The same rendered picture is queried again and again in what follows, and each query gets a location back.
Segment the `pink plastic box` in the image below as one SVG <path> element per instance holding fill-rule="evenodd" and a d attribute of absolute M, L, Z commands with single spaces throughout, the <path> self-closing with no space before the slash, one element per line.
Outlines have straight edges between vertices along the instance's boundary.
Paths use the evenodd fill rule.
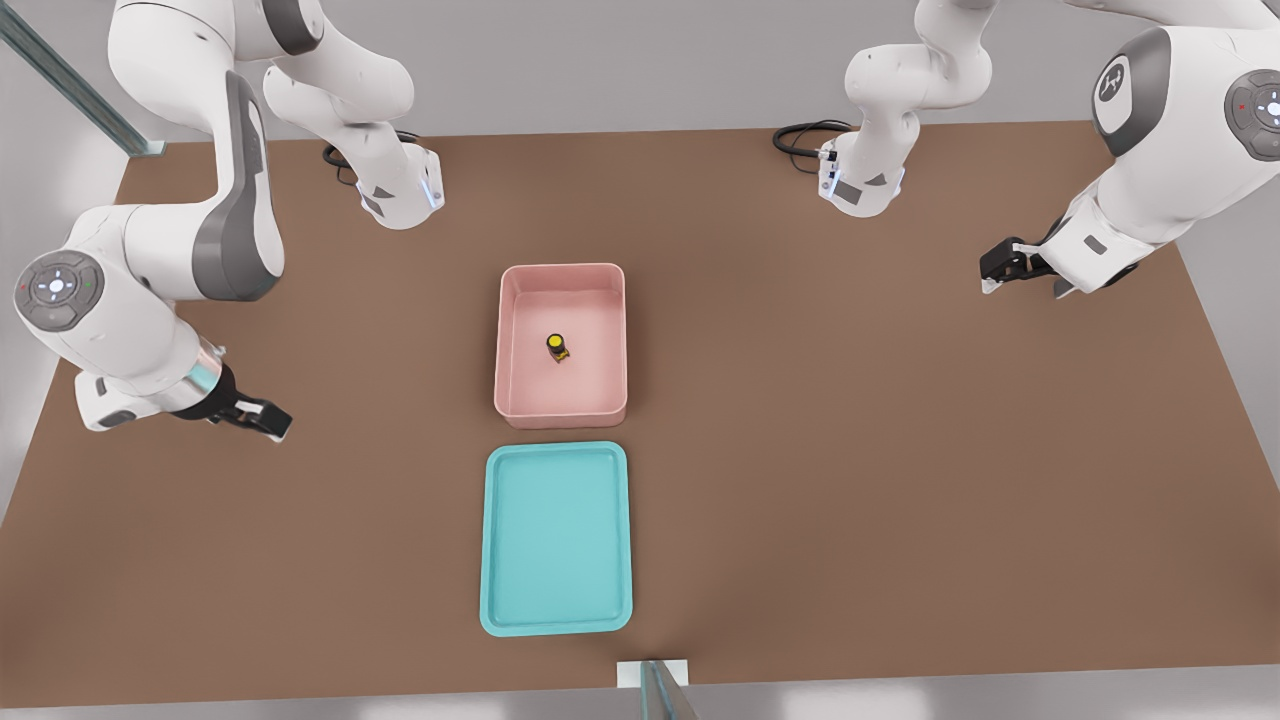
<path fill-rule="evenodd" d="M 625 274 L 611 263 L 508 268 L 500 278 L 495 410 L 521 430 L 625 420 Z"/>

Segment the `pale blue-green tray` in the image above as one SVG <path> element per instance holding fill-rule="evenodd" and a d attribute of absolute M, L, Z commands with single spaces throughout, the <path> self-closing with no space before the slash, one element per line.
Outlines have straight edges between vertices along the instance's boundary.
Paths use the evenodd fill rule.
<path fill-rule="evenodd" d="M 486 460 L 479 619 L 499 638 L 617 632 L 634 612 L 628 465 L 609 441 Z"/>

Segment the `silver frame post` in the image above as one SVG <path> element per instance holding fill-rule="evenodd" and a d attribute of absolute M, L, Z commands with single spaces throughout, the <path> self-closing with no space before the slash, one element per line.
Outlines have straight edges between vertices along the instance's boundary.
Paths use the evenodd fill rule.
<path fill-rule="evenodd" d="M 640 720 L 701 720 L 685 689 L 689 687 L 686 659 L 620 661 L 618 688 L 637 688 Z"/>
<path fill-rule="evenodd" d="M 129 158 L 159 158 L 166 143 L 145 138 L 6 1 L 0 38 Z"/>

